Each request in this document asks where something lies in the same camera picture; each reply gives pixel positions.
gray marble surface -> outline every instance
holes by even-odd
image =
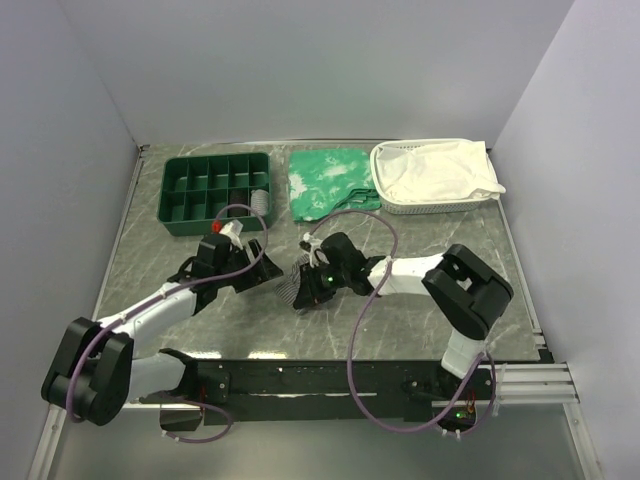
[[[269,229],[268,254],[285,272],[299,255],[298,241],[308,224],[294,224],[287,201],[289,155],[297,149],[341,145],[157,145],[144,154],[138,185],[100,305],[100,316],[123,310],[157,290],[180,264],[196,251],[199,237],[172,237],[158,223],[156,211],[166,160],[176,156],[265,151],[271,171],[277,221]],[[372,144],[342,145],[367,152]],[[462,243],[502,274],[514,287],[515,298],[495,324],[490,351],[499,360],[539,358],[513,251],[496,202],[466,213],[398,216],[382,212],[400,235],[398,257],[440,253]],[[344,215],[318,232],[343,231],[365,255],[389,251],[386,227],[369,217]],[[262,233],[243,234],[244,239]],[[342,291],[329,303],[303,316],[273,293],[278,280],[236,295],[222,290],[218,299],[195,317],[168,329],[144,346],[143,354],[171,347],[189,354],[222,358],[342,359],[364,298]],[[366,359],[439,359],[451,327],[430,297],[394,295],[373,304],[362,322],[356,357]]]

mesh basket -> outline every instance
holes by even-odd
[[[401,203],[397,200],[391,200],[387,196],[385,196],[382,188],[380,187],[380,182],[378,180],[378,155],[384,147],[394,147],[394,148],[402,148],[403,150],[414,150],[419,147],[424,147],[425,145],[434,145],[437,143],[447,143],[447,142],[471,142],[470,140],[465,140],[462,138],[438,138],[438,139],[427,139],[427,140],[397,140],[392,142],[383,142],[376,145],[373,150],[371,150],[371,155],[369,156],[371,162],[371,173],[373,177],[373,183],[376,186],[376,190],[380,195],[380,203],[382,208],[384,208],[387,212],[393,213],[396,215],[416,215],[416,214],[424,214],[424,213],[451,213],[451,212],[466,212],[469,210],[473,210],[474,208],[478,208],[478,206],[482,202],[486,202],[489,198],[485,200],[478,200],[476,198],[465,199],[465,200],[443,200],[442,202],[430,202],[430,203]],[[493,170],[493,165],[489,162],[489,168],[491,169],[491,173],[495,177],[496,173]]]

green patterned towel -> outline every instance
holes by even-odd
[[[295,222],[314,221],[334,210],[377,210],[380,198],[364,150],[335,148],[293,152],[289,157],[289,204]]]

cable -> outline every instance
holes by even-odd
[[[137,307],[132,308],[128,312],[124,313],[121,316],[121,318],[119,318],[119,319],[111,322],[109,325],[103,327],[102,330],[100,330],[100,332],[98,332],[98,334],[91,340],[91,342],[89,342],[89,345],[87,345],[87,348],[84,349],[82,354],[80,354],[80,358],[78,358],[78,363],[76,364],[76,367],[73,370],[73,374],[71,375],[71,379],[69,380],[69,387],[67,388],[67,396],[65,398],[65,409],[67,411],[67,418],[71,422],[73,422],[73,423],[84,422],[83,418],[77,417],[73,412],[73,396],[74,396],[74,393],[75,393],[75,390],[76,390],[76,386],[78,384],[78,379],[80,378],[80,373],[82,372],[82,369],[84,368],[84,365],[86,364],[87,359],[89,358],[89,355],[91,355],[91,352],[96,348],[96,346],[100,343],[100,341],[102,341],[102,339],[109,332],[111,332],[114,329],[118,328],[126,320],[128,320],[130,318],[133,318],[133,317],[136,317],[137,315],[140,315],[141,313],[145,312],[147,309],[153,307],[156,303],[158,303],[161,300],[173,295],[174,293],[180,292],[182,290],[186,290],[187,288],[191,288],[191,287],[194,287],[196,285],[201,285],[203,283],[214,282],[216,280],[226,280],[228,278],[233,278],[233,277],[236,277],[238,275],[242,275],[243,273],[248,272],[253,267],[255,267],[258,264],[258,262],[262,259],[262,257],[264,256],[264,253],[265,253],[265,251],[267,249],[267,244],[269,242],[269,233],[267,232],[267,225],[264,223],[263,218],[260,215],[258,215],[253,208],[251,208],[251,207],[249,207],[247,205],[231,204],[231,205],[227,205],[224,208],[222,208],[218,212],[218,214],[216,215],[216,218],[214,219],[214,221],[219,220],[220,216],[224,212],[226,212],[227,210],[229,210],[231,208],[244,208],[244,209],[248,210],[249,212],[253,213],[255,215],[255,217],[260,221],[260,225],[262,226],[262,231],[264,232],[264,246],[260,250],[260,253],[258,253],[258,255],[256,255],[256,257],[253,259],[253,261],[251,263],[249,263],[249,265],[247,265],[244,268],[241,268],[240,270],[237,270],[237,271],[231,272],[231,273],[225,273],[225,274],[222,274],[222,275],[213,275],[211,277],[199,278],[197,280],[193,280],[191,282],[183,283],[183,284],[178,285],[176,287],[170,288],[169,290],[164,292],[164,294],[158,294],[155,297],[150,298],[146,302],[141,303]],[[231,428],[231,424],[228,424],[228,428],[224,430],[224,433],[228,432],[229,428]]]
[[[437,423],[440,420],[442,420],[445,416],[447,416],[447,414],[455,406],[455,403],[458,401],[458,398],[460,398],[460,395],[462,395],[462,392],[464,391],[464,389],[466,388],[467,384],[469,383],[469,380],[471,379],[471,376],[475,372],[475,370],[478,367],[478,365],[480,365],[480,362],[482,361],[482,359],[484,357],[484,354],[481,353],[476,357],[476,359],[474,360],[474,362],[471,365],[471,368],[469,368],[469,371],[467,372],[465,377],[462,379],[462,382],[460,383],[460,386],[458,387],[456,392],[453,394],[453,397],[451,398],[451,400],[449,401],[447,406],[444,408],[444,410],[442,410],[438,415],[436,415],[431,420],[429,420],[428,422],[426,422],[426,423],[424,423],[422,425],[417,425],[415,427],[404,427],[404,428],[403,427],[395,427],[393,425],[389,425],[387,423],[384,423],[380,419],[376,418],[369,410],[367,410],[367,407],[364,405],[362,400],[360,400],[360,397],[358,395],[358,391],[356,389],[355,381],[354,381],[354,378],[353,378],[353,350],[354,350],[354,346],[355,346],[355,343],[356,343],[356,336],[358,334],[358,327],[360,326],[360,323],[362,322],[362,319],[364,318],[365,314],[367,313],[367,310],[369,309],[369,307],[373,303],[373,300],[378,295],[378,292],[380,291],[380,289],[383,287],[383,285],[385,284],[387,279],[391,276],[393,257],[395,256],[396,251],[398,249],[398,233],[393,228],[393,226],[387,220],[382,218],[380,215],[377,215],[377,214],[372,213],[372,212],[367,212],[367,211],[364,211],[364,210],[353,209],[353,208],[352,209],[347,209],[347,210],[341,210],[339,212],[334,212],[334,213],[328,215],[327,217],[323,218],[320,222],[318,222],[313,227],[313,229],[311,230],[310,233],[313,234],[316,230],[318,230],[318,228],[320,228],[320,226],[322,226],[324,223],[326,223],[329,219],[337,217],[338,215],[344,215],[344,214],[347,214],[347,213],[361,213],[361,214],[367,215],[369,217],[375,218],[376,220],[378,220],[381,223],[383,223],[384,225],[386,225],[387,228],[389,229],[389,231],[391,232],[391,235],[393,236],[393,246],[392,246],[391,252],[390,252],[390,257],[391,258],[387,261],[387,268],[385,269],[384,275],[382,276],[382,279],[380,280],[380,283],[378,283],[376,288],[373,289],[373,292],[371,292],[371,294],[367,298],[367,301],[365,302],[364,306],[360,310],[360,313],[358,314],[358,319],[356,320],[356,323],[355,323],[355,325],[353,327],[353,331],[351,332],[351,338],[349,339],[349,345],[348,345],[348,348],[347,348],[347,382],[349,384],[349,391],[351,392],[351,397],[353,398],[353,401],[356,403],[358,409],[362,412],[362,414],[365,417],[367,417],[369,420],[371,420],[373,423],[375,423],[379,427],[383,428],[384,430],[387,430],[387,431],[393,432],[393,433],[417,433],[417,432],[422,432],[424,430],[427,430],[429,428],[432,428],[432,427],[436,426]],[[495,400],[496,376],[495,376],[495,366],[494,366],[494,363],[493,363],[493,359],[490,356],[489,356],[489,359],[490,359],[491,365],[492,365],[492,370],[491,371],[493,373],[493,391],[494,391],[494,393],[492,394],[492,400],[490,402],[490,407],[491,407],[491,406],[493,406],[493,401]],[[488,408],[487,411],[483,414],[483,416],[480,419],[480,421],[476,422],[476,425],[474,425],[474,427],[472,427],[469,430],[467,430],[465,433],[469,433],[470,431],[473,431],[475,429],[475,427],[477,427],[477,425],[479,423],[484,421],[485,417],[487,416],[487,412],[489,412],[489,410],[490,410],[490,408]]]
[[[171,395],[169,395],[166,392],[162,392],[160,393],[161,397],[165,397],[165,398],[171,398],[171,399],[176,399],[176,397],[172,397]],[[163,431],[163,434],[169,438],[174,439],[176,442],[181,442],[181,443],[209,443],[209,442],[214,442],[216,440],[221,439],[222,437],[224,437],[227,433],[229,433],[229,430],[231,430],[231,426],[233,425],[233,417],[231,417],[231,415],[229,414],[229,412],[227,412],[226,410],[220,408],[220,407],[216,407],[215,405],[208,405],[206,403],[202,403],[202,402],[194,402],[192,400],[185,400],[184,398],[180,398],[179,399],[182,403],[186,403],[187,405],[193,405],[194,407],[200,407],[201,409],[206,409],[206,410],[210,410],[212,412],[216,412],[216,413],[220,413],[221,415],[224,416],[224,418],[227,419],[227,425],[224,427],[224,430],[222,430],[220,433],[217,433],[216,435],[212,436],[212,437],[207,437],[207,438],[184,438],[181,437],[179,435],[176,435],[173,432],[167,432],[166,430]]]

white wall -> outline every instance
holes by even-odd
[[[572,0],[60,0],[139,143],[492,145]]]
[[[640,3],[576,0],[493,150],[608,479],[638,478]]]
[[[91,315],[136,158],[53,0],[0,2],[2,478],[24,478],[40,386],[67,324]]]

